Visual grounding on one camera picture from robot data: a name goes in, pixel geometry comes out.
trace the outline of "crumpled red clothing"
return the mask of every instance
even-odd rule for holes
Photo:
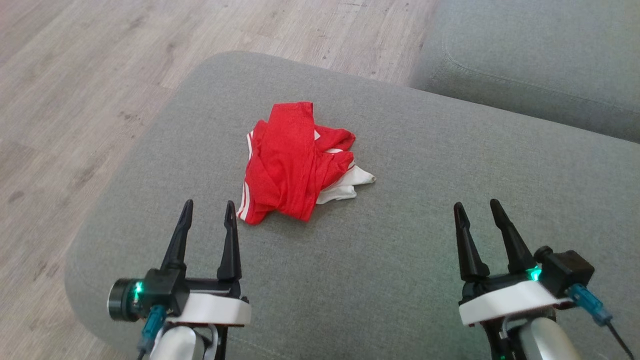
[[[248,224],[274,210],[308,221],[320,191],[353,162],[347,150],[355,135],[316,125],[313,109],[311,102],[275,104],[269,122],[258,121],[247,135],[249,162],[237,215]]]

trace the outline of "red cloth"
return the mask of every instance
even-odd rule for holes
[[[258,121],[247,135],[249,162],[239,218],[259,224],[279,210],[308,221],[320,191],[347,172],[353,161],[347,150],[355,135],[316,125],[313,109],[311,102],[275,104],[269,122]],[[325,152],[329,149],[342,152]]]

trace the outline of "gray fabric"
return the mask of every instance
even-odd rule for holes
[[[640,142],[640,2],[441,0],[411,86]]]
[[[453,204],[462,201],[483,259],[506,271],[489,200],[500,199],[532,250],[575,249],[592,288],[640,353],[640,145],[411,88],[250,53],[197,67],[131,152],[67,258],[80,321],[130,354],[141,324],[112,322],[113,281],[158,266],[193,198],[188,274],[215,274],[228,199],[239,203],[246,133],[276,102],[315,103],[316,121],[352,130],[357,163],[378,177],[309,223],[273,214],[241,224],[252,324],[232,329],[229,359],[479,359],[462,326]],[[559,315],[586,359],[623,355],[581,311]]]

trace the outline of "light wood plank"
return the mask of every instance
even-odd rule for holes
[[[0,354],[123,359],[74,318],[64,254],[206,58],[244,50],[405,85],[437,0],[0,0]]]

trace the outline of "gray ottoman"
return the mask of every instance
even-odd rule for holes
[[[640,142],[640,2],[441,0],[411,86]]]
[[[506,271],[489,209],[502,201],[531,249],[575,249],[592,289],[640,352],[640,145],[487,106],[251,53],[196,68],[132,150],[68,252],[78,319],[134,354],[141,323],[109,319],[119,277],[158,266],[193,198],[188,275],[215,274],[226,200],[241,198],[246,133],[276,102],[315,103],[316,121],[353,131],[358,164],[378,177],[307,224],[272,214],[239,226],[252,324],[232,329],[229,359],[479,359],[481,329],[462,326],[453,204],[480,253]],[[623,355],[583,311],[559,321],[586,359]]]

